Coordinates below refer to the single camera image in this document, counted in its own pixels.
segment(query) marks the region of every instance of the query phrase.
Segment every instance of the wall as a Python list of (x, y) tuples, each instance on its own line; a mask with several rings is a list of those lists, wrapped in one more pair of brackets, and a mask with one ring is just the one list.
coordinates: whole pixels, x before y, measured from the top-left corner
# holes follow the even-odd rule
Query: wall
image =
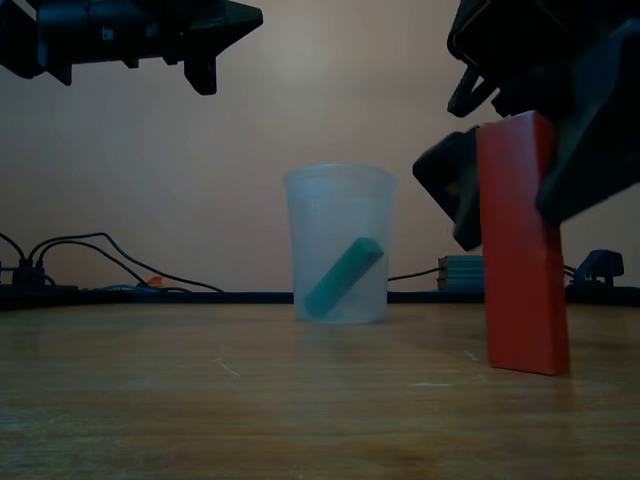
[[(219, 59), (219, 94), (182, 69), (143, 61), (74, 68), (66, 88), (0, 72), (0, 226), (25, 246), (105, 230), (132, 255), (228, 290), (291, 288), (282, 176), (323, 162), (400, 178), (392, 273), (462, 253), (451, 223), (411, 175), (453, 130), (497, 118), (446, 113), (464, 67), (446, 51), (451, 0), (253, 0), (265, 25)], [(567, 222), (566, 260), (611, 248), (640, 284), (640, 190)], [(7, 265), (11, 251), (0, 245)], [(59, 247), (59, 282), (129, 282), (91, 251)], [(396, 284), (431, 289), (433, 279)]]

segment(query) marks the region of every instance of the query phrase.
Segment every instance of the plastic cup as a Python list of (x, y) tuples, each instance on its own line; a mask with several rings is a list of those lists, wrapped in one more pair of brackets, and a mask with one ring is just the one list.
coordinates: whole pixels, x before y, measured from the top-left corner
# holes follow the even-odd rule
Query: plastic cup
[(328, 164), (289, 172), (284, 182), (298, 317), (385, 320), (396, 178), (377, 167)]

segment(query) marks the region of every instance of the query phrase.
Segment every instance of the green foam block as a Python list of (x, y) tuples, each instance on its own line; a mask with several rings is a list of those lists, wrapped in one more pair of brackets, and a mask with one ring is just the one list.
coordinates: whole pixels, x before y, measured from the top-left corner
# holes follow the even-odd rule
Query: green foam block
[(358, 238), (304, 299), (314, 317), (322, 317), (340, 301), (384, 255), (373, 238)]

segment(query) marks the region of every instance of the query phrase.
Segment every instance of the red block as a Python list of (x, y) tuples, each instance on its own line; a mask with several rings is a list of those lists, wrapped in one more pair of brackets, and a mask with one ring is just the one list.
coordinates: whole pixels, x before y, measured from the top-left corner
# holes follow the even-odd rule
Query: red block
[(560, 226), (535, 207), (554, 149), (552, 125), (529, 112), (476, 131), (492, 366), (569, 371)]

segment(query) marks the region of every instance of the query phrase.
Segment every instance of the cup rim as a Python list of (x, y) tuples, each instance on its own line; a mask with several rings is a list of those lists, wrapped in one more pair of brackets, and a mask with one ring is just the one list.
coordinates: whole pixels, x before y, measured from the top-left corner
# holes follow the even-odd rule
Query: cup rim
[(391, 182), (397, 183), (398, 178), (392, 174), (387, 172), (385, 169), (376, 167), (374, 165), (367, 164), (357, 164), (357, 163), (322, 163), (319, 165), (310, 165), (307, 167), (297, 168), (295, 170), (291, 170), (284, 177), (285, 184), (289, 185), (298, 180), (302, 180), (307, 177), (319, 177), (322, 176), (323, 173), (326, 172), (327, 175), (330, 173), (333, 174), (336, 171), (341, 173), (345, 173), (351, 170), (353, 173), (357, 171), (368, 171), (372, 174), (378, 175), (380, 177), (384, 177)]

